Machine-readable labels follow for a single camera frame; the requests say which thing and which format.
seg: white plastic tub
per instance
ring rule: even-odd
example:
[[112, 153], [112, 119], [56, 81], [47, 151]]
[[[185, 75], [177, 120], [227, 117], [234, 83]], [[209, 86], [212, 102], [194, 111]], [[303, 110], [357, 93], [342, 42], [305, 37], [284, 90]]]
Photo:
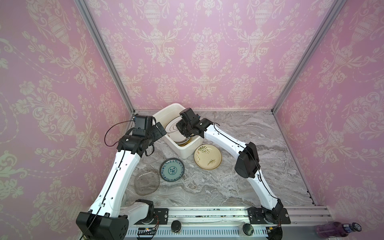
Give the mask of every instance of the white plastic tub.
[[[166, 108], [155, 113], [153, 116], [156, 118], [157, 122], [160, 122], [161, 125], [165, 128], [168, 123], [170, 123], [177, 116], [180, 116], [180, 112], [183, 111], [185, 107], [181, 106], [179, 103], [174, 103]], [[164, 141], [172, 148], [173, 151], [182, 159], [186, 159], [192, 155], [195, 150], [203, 143], [203, 139], [200, 136], [192, 137], [192, 141], [187, 145], [180, 147], [174, 141], [172, 141], [168, 135], [163, 137]]]

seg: purple bottle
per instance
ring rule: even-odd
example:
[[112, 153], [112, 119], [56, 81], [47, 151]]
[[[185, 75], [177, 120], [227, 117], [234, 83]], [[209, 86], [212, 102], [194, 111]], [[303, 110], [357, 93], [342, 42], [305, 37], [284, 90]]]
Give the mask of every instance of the purple bottle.
[[346, 224], [342, 224], [341, 222], [330, 222], [316, 226], [316, 233], [320, 238], [346, 237], [351, 232], [359, 232], [361, 230], [362, 228], [360, 224], [356, 222]]

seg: pink wallpaper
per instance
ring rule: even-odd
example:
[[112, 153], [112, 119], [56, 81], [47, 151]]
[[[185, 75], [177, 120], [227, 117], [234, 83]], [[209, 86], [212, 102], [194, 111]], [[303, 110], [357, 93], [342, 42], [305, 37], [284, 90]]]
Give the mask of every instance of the pink wallpaper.
[[77, 240], [130, 116], [73, 1], [0, 5], [0, 239]]
[[136, 109], [271, 109], [333, 0], [87, 0]]
[[384, 227], [384, 1], [347, 1], [277, 113], [321, 205], [356, 221], [349, 239]]

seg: marble countertop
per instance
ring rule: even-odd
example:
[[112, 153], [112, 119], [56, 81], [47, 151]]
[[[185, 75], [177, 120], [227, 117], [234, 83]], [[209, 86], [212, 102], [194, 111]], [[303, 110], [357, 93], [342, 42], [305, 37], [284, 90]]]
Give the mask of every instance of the marble countertop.
[[[264, 177], [283, 205], [312, 205], [304, 181], [270, 111], [196, 113], [218, 122], [220, 129], [238, 140], [252, 141], [256, 145]], [[162, 139], [155, 142], [154, 153], [144, 156], [135, 168], [125, 192], [126, 201], [122, 205], [131, 205], [141, 198], [153, 201], [155, 206], [260, 206], [260, 200], [249, 182], [235, 172], [236, 159], [206, 139], [203, 144], [212, 144], [220, 149], [223, 159], [216, 169], [201, 169], [191, 155], [181, 159], [185, 166], [181, 179], [166, 182], [160, 177], [160, 186], [155, 192], [140, 196], [134, 190], [134, 180], [140, 172], [158, 172], [167, 158], [179, 158]]]

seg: plate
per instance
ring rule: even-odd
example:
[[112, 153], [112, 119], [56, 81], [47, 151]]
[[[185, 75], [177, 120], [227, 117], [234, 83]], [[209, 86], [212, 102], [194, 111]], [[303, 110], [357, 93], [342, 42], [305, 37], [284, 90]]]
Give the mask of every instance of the plate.
[[218, 167], [222, 160], [220, 150], [210, 144], [204, 144], [198, 147], [195, 151], [194, 158], [196, 164], [206, 170]]
[[134, 181], [135, 192], [141, 196], [153, 193], [159, 188], [159, 185], [159, 173], [155, 169], [140, 171]]
[[177, 118], [173, 119], [170, 123], [168, 123], [168, 125], [166, 126], [167, 135], [176, 144], [183, 144], [187, 141], [187, 138], [183, 134], [181, 134], [177, 129], [176, 124], [180, 120], [181, 120], [181, 116], [178, 116]]
[[184, 164], [172, 157], [165, 160], [160, 166], [160, 175], [167, 182], [179, 180], [184, 174]]
[[192, 138], [188, 138], [188, 140], [185, 143], [178, 143], [177, 145], [179, 145], [180, 147], [183, 147], [183, 146], [187, 145], [190, 142], [192, 142]]

